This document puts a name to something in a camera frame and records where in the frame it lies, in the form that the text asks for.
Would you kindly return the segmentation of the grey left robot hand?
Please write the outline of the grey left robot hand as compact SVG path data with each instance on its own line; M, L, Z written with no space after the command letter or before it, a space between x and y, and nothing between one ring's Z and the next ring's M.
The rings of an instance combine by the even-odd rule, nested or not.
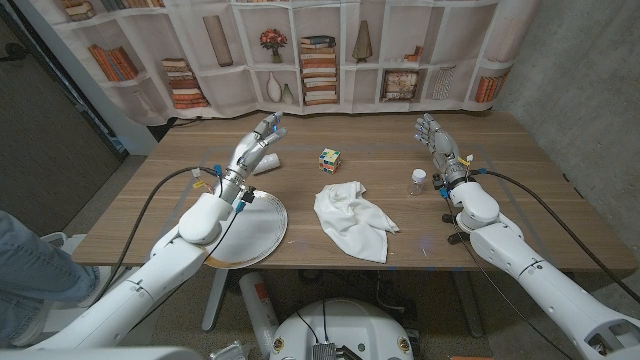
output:
M239 142L227 167L224 176L226 181L240 184L246 180L263 159L268 148L287 134L286 127L278 127L282 116L282 111L268 115Z

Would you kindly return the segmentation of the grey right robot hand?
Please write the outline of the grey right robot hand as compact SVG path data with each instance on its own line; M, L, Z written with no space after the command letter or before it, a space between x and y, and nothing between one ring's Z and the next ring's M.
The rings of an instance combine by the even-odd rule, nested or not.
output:
M439 174L449 188L469 179L467 166L459 159L459 147L454 140L428 113L416 120L414 137L426 145L432 155Z

